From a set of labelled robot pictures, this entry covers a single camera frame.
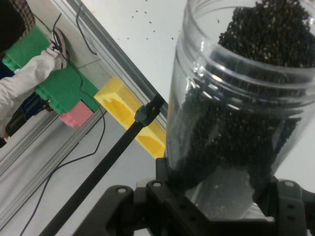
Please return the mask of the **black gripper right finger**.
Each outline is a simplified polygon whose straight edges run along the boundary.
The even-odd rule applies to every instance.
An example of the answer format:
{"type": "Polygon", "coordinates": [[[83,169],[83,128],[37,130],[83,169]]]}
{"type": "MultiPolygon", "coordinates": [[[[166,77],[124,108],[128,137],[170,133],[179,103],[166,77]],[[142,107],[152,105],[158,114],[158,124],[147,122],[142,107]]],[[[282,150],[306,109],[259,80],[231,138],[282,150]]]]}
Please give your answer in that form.
{"type": "Polygon", "coordinates": [[[315,234],[315,194],[296,182],[272,178],[255,203],[264,216],[274,218],[274,236],[315,234]]]}

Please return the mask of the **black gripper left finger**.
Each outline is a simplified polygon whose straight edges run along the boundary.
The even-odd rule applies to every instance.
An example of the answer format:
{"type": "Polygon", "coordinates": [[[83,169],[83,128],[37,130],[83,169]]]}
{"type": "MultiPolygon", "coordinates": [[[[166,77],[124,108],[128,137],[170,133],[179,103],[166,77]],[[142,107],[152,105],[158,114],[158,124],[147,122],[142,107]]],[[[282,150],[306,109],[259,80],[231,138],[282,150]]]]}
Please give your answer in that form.
{"type": "Polygon", "coordinates": [[[108,188],[101,207],[102,236],[131,236],[148,229],[153,236],[207,236],[208,220],[185,197],[167,185],[167,158],[156,160],[156,179],[135,190],[114,185],[108,188]]]}

